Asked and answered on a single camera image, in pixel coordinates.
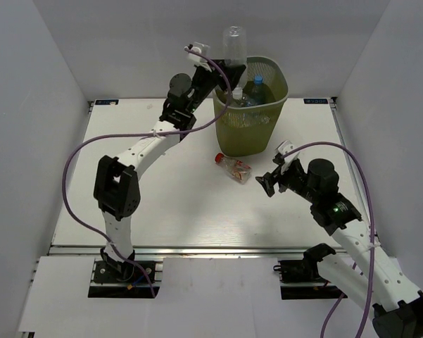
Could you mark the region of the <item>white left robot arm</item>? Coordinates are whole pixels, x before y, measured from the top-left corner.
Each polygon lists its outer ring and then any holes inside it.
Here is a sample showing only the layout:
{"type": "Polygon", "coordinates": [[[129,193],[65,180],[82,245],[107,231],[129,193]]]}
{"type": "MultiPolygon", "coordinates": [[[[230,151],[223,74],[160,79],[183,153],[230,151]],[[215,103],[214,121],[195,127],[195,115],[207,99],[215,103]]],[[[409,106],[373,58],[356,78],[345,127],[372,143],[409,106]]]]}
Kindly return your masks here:
{"type": "Polygon", "coordinates": [[[106,224],[110,242],[102,260],[120,281],[134,274],[130,220],[141,201],[139,180],[168,149],[192,131],[195,110],[213,96],[217,141],[233,157],[263,152],[280,117],[289,88],[277,63],[252,56],[243,65],[196,66],[193,76],[179,73],[169,83],[163,110],[153,130],[121,154],[99,160],[93,196],[106,224]]]}

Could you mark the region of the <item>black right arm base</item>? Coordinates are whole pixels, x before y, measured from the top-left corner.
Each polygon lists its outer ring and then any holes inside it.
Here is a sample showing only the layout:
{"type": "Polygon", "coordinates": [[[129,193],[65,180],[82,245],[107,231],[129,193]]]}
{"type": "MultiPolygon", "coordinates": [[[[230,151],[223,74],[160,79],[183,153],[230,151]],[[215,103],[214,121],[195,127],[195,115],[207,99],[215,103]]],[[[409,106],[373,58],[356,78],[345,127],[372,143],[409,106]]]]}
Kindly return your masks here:
{"type": "Polygon", "coordinates": [[[282,260],[273,266],[279,275],[282,300],[338,299],[342,292],[300,260],[282,260]]]}

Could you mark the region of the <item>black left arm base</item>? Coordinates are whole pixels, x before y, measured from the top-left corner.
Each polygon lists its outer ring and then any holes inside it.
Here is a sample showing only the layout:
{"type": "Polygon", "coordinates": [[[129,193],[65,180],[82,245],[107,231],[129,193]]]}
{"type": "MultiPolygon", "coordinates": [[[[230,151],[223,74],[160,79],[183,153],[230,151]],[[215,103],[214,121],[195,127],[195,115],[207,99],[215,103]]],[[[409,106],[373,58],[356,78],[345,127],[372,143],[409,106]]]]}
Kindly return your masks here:
{"type": "Polygon", "coordinates": [[[89,291],[90,299],[152,299],[151,288],[140,269],[133,265],[120,275],[104,261],[95,261],[89,291]]]}

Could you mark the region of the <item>clear ribbed bottle blue cap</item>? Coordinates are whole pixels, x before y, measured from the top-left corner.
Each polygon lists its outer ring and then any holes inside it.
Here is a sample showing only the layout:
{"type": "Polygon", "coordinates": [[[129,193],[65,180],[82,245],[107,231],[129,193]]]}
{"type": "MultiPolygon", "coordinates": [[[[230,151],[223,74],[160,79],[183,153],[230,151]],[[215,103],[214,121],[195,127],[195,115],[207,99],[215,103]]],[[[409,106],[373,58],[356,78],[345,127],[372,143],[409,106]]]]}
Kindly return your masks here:
{"type": "Polygon", "coordinates": [[[256,103],[256,101],[253,100],[248,95],[246,95],[245,93],[237,97],[233,96],[232,102],[230,104],[230,106],[233,108],[246,108],[246,107],[253,107],[257,105],[258,104],[256,103]]]}

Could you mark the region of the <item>clear square bottle yellow label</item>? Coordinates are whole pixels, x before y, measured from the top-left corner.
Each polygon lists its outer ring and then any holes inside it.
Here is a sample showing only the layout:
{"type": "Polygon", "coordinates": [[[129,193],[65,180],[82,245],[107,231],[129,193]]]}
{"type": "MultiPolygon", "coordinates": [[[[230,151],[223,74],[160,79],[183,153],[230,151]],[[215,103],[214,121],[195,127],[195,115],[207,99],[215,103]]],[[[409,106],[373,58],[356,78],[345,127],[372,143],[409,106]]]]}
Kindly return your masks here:
{"type": "Polygon", "coordinates": [[[228,113],[226,123],[235,128],[255,127],[270,123],[270,118],[263,113],[236,111],[228,113]]]}

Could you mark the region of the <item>crushed bottle red label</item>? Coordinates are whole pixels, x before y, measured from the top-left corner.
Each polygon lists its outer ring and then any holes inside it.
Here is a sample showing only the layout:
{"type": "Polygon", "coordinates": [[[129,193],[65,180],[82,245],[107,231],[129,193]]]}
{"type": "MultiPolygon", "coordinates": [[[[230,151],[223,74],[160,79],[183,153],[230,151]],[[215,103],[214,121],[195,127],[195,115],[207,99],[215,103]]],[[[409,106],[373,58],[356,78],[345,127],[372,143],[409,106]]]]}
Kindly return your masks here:
{"type": "Polygon", "coordinates": [[[249,165],[238,159],[228,157],[223,153],[216,155],[215,163],[240,184],[245,184],[251,176],[252,168],[249,165]]]}

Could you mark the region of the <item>clear bottle blue label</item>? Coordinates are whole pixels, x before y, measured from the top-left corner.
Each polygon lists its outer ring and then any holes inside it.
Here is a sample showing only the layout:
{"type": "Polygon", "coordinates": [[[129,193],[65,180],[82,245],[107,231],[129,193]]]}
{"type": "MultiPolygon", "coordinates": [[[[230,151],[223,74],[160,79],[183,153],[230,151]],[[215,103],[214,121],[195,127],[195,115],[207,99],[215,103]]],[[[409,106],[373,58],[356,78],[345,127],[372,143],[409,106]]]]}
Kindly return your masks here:
{"type": "Polygon", "coordinates": [[[267,103],[266,89],[262,75],[256,75],[253,80],[248,83],[248,95],[256,105],[264,105],[267,103]]]}

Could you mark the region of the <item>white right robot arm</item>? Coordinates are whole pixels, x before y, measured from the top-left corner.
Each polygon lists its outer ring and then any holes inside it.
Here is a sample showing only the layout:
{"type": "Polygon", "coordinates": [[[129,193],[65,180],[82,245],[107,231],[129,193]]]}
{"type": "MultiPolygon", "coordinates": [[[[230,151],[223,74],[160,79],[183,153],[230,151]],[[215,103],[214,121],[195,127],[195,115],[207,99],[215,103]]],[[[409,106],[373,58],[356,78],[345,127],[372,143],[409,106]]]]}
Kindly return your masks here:
{"type": "Polygon", "coordinates": [[[339,176],[324,159],[307,169],[295,159],[279,171],[279,190],[288,189],[311,203],[317,224],[354,260],[354,271],[335,250],[318,244],[304,253],[304,273],[314,281],[335,284],[365,310],[379,337],[423,337],[423,291],[396,267],[379,245],[357,208],[339,193],[339,176]]]}

